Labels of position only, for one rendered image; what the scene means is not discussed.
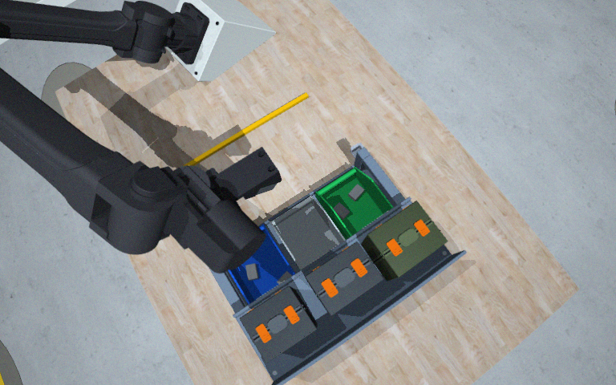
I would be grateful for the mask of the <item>green open bin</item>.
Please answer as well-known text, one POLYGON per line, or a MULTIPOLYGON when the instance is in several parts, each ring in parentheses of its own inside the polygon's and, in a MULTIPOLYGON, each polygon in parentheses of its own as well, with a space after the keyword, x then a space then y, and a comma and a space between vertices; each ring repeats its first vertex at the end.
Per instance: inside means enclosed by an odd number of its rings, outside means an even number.
POLYGON ((394 208, 377 184, 358 168, 351 169, 320 189, 316 198, 345 239, 394 208), (353 201, 348 197, 348 193, 357 184, 365 190, 356 201, 353 201), (339 202, 350 211, 344 219, 333 209, 339 202))

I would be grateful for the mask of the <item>yellow long thin bar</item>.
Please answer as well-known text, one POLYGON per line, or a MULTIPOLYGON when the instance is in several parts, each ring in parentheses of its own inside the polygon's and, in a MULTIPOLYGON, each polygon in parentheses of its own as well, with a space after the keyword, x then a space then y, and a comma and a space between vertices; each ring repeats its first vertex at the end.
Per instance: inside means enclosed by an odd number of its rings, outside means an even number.
MULTIPOLYGON (((268 114, 267 116, 263 117, 262 119, 258 120, 257 122, 249 125, 247 128, 241 130, 240 132, 238 132, 237 134, 229 137, 227 140, 221 142, 220 144, 218 144, 217 146, 209 149, 207 152, 201 154, 200 156, 198 156, 197 158, 195 158, 194 160, 191 160, 190 162, 188 162, 185 165, 196 165, 198 163, 200 163, 202 160, 208 158, 209 156, 211 156, 212 154, 220 151, 222 148, 226 147, 227 145, 231 144, 232 142, 234 142, 235 140, 238 140, 239 138, 243 137, 244 135, 246 135, 247 133, 251 132, 252 130, 260 127, 261 125, 263 125, 264 123, 268 122, 269 120, 273 119, 274 117, 282 114, 284 111, 292 108, 293 106, 295 106, 298 103, 301 103, 303 100, 309 98, 309 96, 307 95, 307 93, 299 96, 298 98, 292 100, 291 102, 287 103, 286 105, 280 107, 279 109, 277 109, 276 111, 273 111, 272 113, 268 114)), ((184 165, 184 166, 185 166, 184 165)))

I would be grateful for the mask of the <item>dark grey case with orange latches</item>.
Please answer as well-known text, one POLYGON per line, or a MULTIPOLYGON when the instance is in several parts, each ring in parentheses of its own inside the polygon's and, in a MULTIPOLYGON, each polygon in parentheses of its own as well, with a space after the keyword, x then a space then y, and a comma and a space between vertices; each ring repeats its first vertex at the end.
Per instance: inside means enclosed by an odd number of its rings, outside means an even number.
POLYGON ((356 241, 306 275, 330 316, 383 280, 373 261, 356 241))
POLYGON ((265 363, 317 330, 307 308, 296 289, 287 286, 240 317, 265 363))

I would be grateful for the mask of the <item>olive green case with orange latches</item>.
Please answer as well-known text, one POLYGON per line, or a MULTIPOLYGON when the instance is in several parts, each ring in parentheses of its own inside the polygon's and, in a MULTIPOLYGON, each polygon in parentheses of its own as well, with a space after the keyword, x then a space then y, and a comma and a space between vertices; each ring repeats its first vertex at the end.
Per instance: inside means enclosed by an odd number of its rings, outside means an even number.
POLYGON ((448 240, 418 201, 367 234, 361 246, 386 281, 396 279, 448 240))

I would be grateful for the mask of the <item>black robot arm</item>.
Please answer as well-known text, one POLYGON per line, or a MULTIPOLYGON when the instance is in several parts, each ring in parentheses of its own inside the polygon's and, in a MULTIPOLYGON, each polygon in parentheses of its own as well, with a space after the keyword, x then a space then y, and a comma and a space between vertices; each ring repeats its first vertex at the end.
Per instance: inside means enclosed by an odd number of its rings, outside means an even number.
MULTIPOLYGON (((193 64, 208 26, 209 18, 188 2, 171 14, 146 1, 124 1, 122 11, 91 11, 0 0, 0 39, 104 45, 143 63, 158 63, 168 47, 193 64)), ((1 67, 0 141, 120 252, 148 253, 171 234, 217 274, 246 262, 266 237, 237 201, 282 181, 263 147, 220 173, 192 165, 173 171, 133 164, 85 135, 1 67)))

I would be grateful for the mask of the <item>grey open bin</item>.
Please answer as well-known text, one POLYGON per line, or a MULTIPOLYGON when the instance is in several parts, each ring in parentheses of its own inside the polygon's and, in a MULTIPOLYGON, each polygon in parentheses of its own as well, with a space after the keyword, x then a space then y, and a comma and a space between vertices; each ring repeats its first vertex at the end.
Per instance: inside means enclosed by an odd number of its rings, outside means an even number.
POLYGON ((346 240, 313 197, 275 218, 271 226, 300 270, 346 240))

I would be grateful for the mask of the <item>blue bin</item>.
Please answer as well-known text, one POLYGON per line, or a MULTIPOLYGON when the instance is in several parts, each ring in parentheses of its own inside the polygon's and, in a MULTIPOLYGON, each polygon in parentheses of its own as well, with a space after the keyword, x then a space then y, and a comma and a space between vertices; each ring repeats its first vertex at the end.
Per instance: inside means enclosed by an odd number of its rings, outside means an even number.
POLYGON ((291 275, 295 274, 267 228, 265 226, 259 228, 266 234, 260 248, 242 265, 236 269, 229 270, 248 304, 277 286, 278 279, 286 271, 291 275), (257 264, 259 279, 248 281, 245 266, 253 263, 257 264))

